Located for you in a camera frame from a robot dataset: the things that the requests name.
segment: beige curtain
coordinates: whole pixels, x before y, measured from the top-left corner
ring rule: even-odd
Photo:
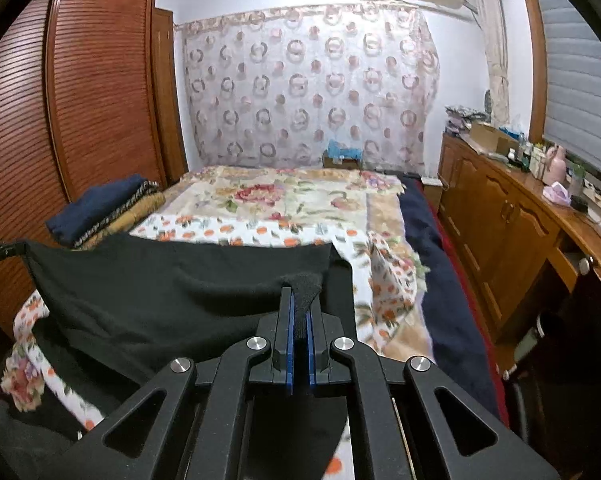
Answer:
[[[439,61],[417,8],[263,9],[179,27],[205,164],[321,167],[334,139],[368,168],[423,171]]]
[[[509,122],[509,83],[507,80],[507,40],[500,0],[476,0],[485,39],[485,55],[492,95],[492,122]]]

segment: gray roller shade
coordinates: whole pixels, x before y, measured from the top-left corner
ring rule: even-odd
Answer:
[[[547,47],[544,137],[601,171],[601,42],[569,0],[539,0]]]

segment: yellow folded clothing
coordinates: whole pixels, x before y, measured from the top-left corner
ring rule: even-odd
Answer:
[[[145,220],[150,214],[154,213],[154,211],[156,211],[164,203],[165,195],[163,195],[162,192],[144,196],[111,224],[101,229],[91,238],[88,238],[87,241],[78,248],[78,250],[84,251],[86,249],[91,249],[96,247],[96,245],[98,245],[105,237],[108,237],[109,235],[129,231],[137,223]]]

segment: pink bottle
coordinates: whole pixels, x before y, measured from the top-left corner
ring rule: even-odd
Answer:
[[[555,182],[562,184],[566,174],[565,148],[563,146],[552,146],[547,150],[543,183],[548,186],[551,186]]]

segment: louvered wardrobe door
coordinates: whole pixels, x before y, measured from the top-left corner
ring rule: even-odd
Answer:
[[[0,240],[51,243],[44,221],[65,206],[47,124],[42,60],[50,0],[33,0],[0,41]],[[0,326],[34,291],[23,263],[0,263]]]
[[[151,89],[152,0],[56,0],[50,120],[72,199],[140,173],[164,183]]]

